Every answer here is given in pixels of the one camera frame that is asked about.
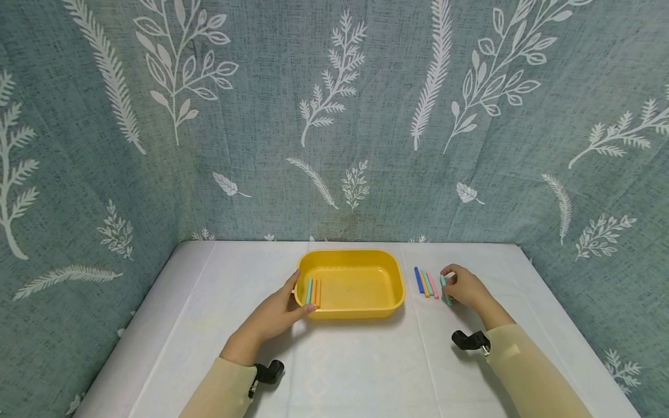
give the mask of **teal curtain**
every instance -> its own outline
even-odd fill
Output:
[[[665,417],[668,16],[5,0],[2,416],[73,413],[180,241],[327,239],[519,244]]]

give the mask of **beige sleeve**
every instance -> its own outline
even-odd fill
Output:
[[[518,325],[487,332],[488,364],[522,418],[592,418],[567,379]]]
[[[251,399],[255,367],[216,358],[179,418],[242,418]]]

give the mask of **left hand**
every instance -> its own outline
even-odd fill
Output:
[[[279,290],[258,305],[239,329],[230,336],[221,351],[221,358],[243,366],[253,365],[263,342],[283,333],[295,322],[316,310],[313,304],[294,310],[289,309],[288,305],[293,298],[292,290],[299,277],[298,269]]]

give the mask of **pink chalk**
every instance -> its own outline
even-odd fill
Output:
[[[429,280],[429,285],[432,286],[432,288],[434,289],[434,298],[439,299],[439,292],[437,291],[437,288],[434,286],[434,282],[432,281],[432,275],[429,272],[427,272],[427,279]]]

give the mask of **hand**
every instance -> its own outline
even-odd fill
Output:
[[[472,272],[457,264],[450,264],[442,270],[443,275],[449,273],[455,275],[446,280],[442,291],[475,310],[487,330],[516,323]]]
[[[242,366],[252,366],[263,342],[283,333],[295,322],[316,310],[316,306],[312,304],[297,309],[289,308],[291,302],[296,305],[292,290],[299,277],[300,270],[296,270],[279,290],[258,305],[227,340],[221,351],[221,358]]]
[[[474,310],[478,310],[480,306],[492,299],[486,286],[466,268],[458,264],[450,264],[441,271],[444,276],[449,273],[455,273],[455,275],[446,280],[446,286],[442,288],[445,294],[453,296]]]

